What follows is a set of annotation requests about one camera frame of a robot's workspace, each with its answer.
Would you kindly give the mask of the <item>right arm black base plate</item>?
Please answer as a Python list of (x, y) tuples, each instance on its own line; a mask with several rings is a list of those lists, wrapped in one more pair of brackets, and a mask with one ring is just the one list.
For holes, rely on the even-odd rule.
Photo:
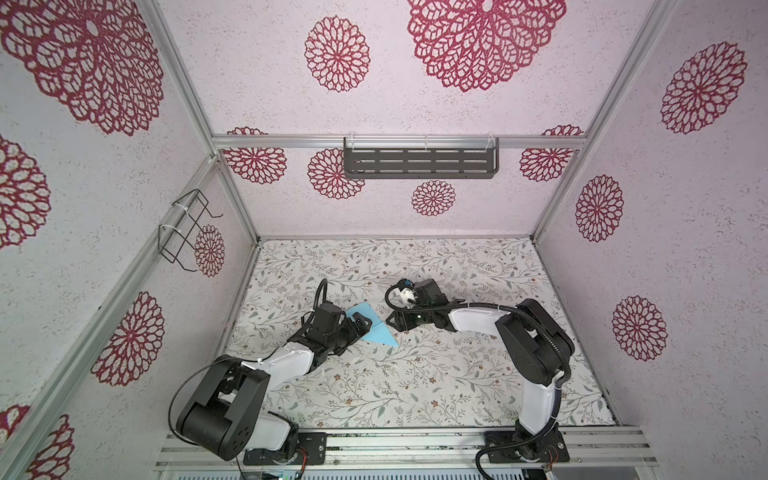
[(530, 435), (513, 430), (486, 432), (484, 455), (492, 464), (501, 463), (566, 463), (571, 460), (563, 435), (554, 429), (532, 440)]

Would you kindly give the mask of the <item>light blue square paper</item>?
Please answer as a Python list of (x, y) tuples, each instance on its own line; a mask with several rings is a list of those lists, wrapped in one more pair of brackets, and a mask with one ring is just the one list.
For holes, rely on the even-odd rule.
[(386, 345), (390, 347), (399, 346), (397, 340), (389, 330), (387, 324), (379, 318), (378, 314), (369, 303), (363, 302), (358, 305), (355, 305), (354, 307), (351, 307), (350, 309), (348, 309), (346, 311), (346, 314), (349, 317), (353, 317), (355, 314), (360, 314), (363, 317), (372, 321), (370, 330), (362, 337), (363, 341)]

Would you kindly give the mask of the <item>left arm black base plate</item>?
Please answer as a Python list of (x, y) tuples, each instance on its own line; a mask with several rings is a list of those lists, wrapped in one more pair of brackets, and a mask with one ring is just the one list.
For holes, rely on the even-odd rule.
[(246, 466), (317, 466), (323, 465), (327, 453), (325, 432), (299, 432), (288, 438), (287, 447), (278, 451), (246, 449), (242, 463)]

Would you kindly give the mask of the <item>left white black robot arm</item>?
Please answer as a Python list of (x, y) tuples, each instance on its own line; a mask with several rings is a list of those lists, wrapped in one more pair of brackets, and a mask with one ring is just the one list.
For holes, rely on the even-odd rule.
[(180, 440), (229, 461), (252, 450), (277, 463), (300, 454), (298, 424), (262, 411), (270, 391), (316, 370), (368, 334), (373, 321), (360, 313), (348, 316), (333, 307), (309, 314), (285, 344), (268, 357), (247, 360), (221, 355), (201, 369), (203, 375), (187, 403), (170, 422)]

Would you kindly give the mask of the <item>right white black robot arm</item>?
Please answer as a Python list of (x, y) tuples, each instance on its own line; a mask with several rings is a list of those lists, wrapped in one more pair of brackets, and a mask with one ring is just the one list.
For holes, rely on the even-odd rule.
[(472, 332), (501, 338), (514, 367), (524, 379), (517, 443), (541, 449), (557, 427), (562, 387), (572, 376), (575, 346), (568, 334), (534, 299), (515, 306), (484, 302), (451, 302), (443, 306), (391, 305), (386, 323), (399, 332), (433, 325), (450, 332)]

